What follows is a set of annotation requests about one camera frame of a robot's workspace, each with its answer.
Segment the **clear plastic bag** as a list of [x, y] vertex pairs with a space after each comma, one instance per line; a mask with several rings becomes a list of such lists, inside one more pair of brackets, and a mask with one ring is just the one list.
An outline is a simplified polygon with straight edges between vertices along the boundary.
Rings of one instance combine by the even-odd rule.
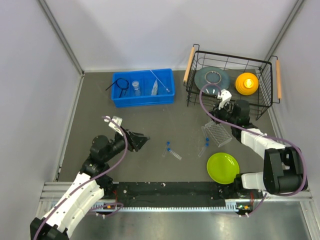
[[158, 80], [156, 79], [153, 83], [153, 87], [151, 90], [151, 95], [156, 96], [158, 94]]

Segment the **small clear glass funnel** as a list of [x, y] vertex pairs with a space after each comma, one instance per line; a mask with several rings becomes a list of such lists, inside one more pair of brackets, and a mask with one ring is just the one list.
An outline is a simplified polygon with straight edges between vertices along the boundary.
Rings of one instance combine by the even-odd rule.
[[166, 85], [164, 85], [164, 83], [156, 76], [156, 74], [152, 70], [149, 70], [149, 71], [153, 74], [153, 76], [156, 78], [156, 80], [160, 82], [160, 84], [165, 88], [165, 90], [168, 93], [170, 93], [169, 88]]

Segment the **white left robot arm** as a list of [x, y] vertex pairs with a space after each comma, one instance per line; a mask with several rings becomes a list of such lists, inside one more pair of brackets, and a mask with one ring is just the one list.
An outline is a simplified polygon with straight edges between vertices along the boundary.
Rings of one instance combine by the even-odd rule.
[[77, 225], [101, 198], [109, 198], [114, 191], [108, 162], [120, 153], [138, 152], [149, 140], [142, 133], [121, 128], [114, 139], [98, 135], [92, 140], [89, 156], [81, 166], [73, 183], [57, 204], [42, 218], [30, 224], [32, 240], [68, 240]]

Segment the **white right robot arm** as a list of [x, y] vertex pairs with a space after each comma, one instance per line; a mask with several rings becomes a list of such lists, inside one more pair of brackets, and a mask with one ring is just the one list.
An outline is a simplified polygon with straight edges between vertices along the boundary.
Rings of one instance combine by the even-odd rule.
[[250, 120], [250, 104], [246, 100], [221, 105], [210, 111], [211, 119], [231, 128], [232, 135], [263, 159], [263, 171], [242, 173], [236, 178], [233, 192], [245, 198], [252, 189], [272, 195], [292, 196], [308, 188], [305, 158], [299, 147], [287, 140], [268, 136]]

